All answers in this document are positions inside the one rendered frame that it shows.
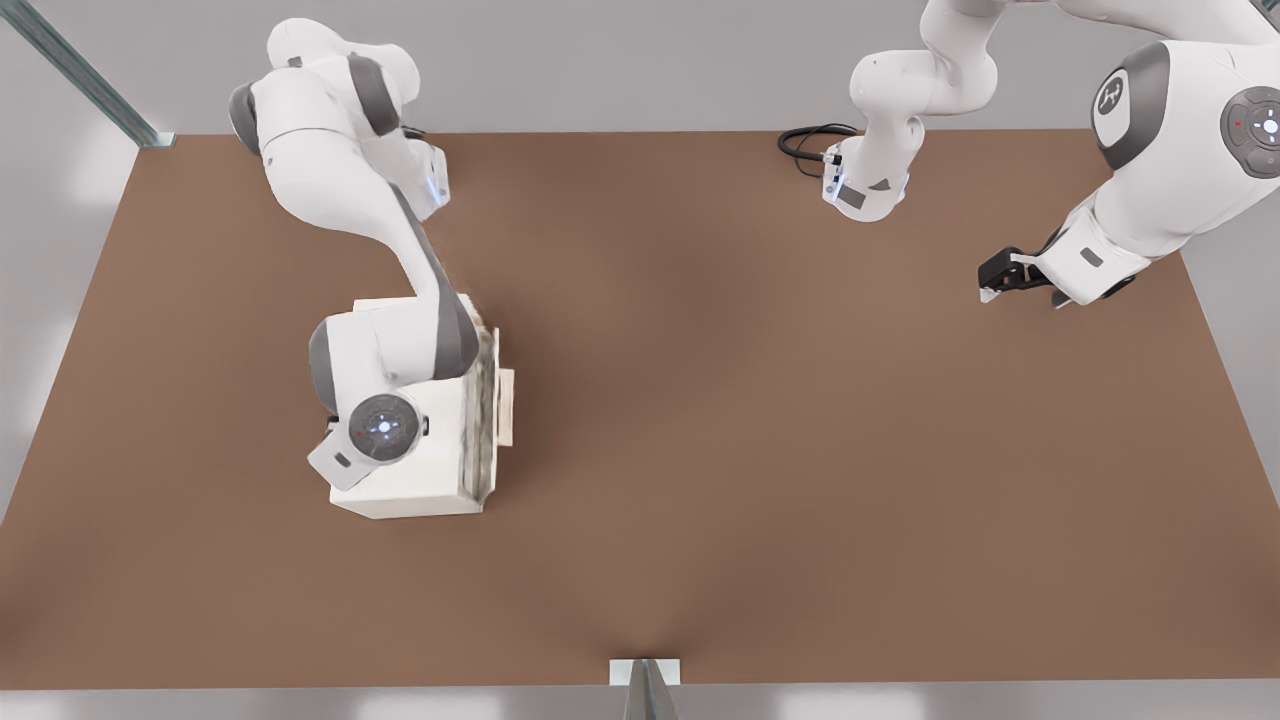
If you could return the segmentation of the silver frame post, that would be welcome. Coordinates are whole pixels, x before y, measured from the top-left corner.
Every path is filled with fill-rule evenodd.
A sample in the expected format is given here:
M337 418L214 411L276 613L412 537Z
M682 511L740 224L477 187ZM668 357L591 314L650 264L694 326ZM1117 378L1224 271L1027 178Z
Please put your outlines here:
M168 149L177 135L155 129L29 0L0 0L0 19L35 47L120 132L141 149Z
M680 720L672 685L681 684L678 659L611 659L609 685L625 685L623 720Z

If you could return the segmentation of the glass oven door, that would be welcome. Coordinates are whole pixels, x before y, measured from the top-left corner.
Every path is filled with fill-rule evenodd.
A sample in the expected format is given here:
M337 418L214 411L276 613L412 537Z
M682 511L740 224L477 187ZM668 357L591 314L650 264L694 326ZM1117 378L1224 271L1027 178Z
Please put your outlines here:
M480 512L497 487L498 340L477 325L479 352L465 379L462 488Z

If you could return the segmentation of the white oven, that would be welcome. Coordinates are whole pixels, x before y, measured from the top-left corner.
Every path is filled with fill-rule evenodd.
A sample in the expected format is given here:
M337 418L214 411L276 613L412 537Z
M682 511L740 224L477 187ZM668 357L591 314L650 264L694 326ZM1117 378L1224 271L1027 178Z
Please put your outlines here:
M484 325L471 299L462 293L476 329ZM489 328L499 345L500 332ZM419 437L403 457L392 462L357 461L338 451L338 429L352 429L353 423L333 419L326 427L323 445L310 455L317 466L328 460L342 478L362 471L364 478L348 489L332 487L329 501L337 507L371 519L425 518L476 512L462 488L462 454L465 432L465 377L426 380L397 387L399 396L416 411Z

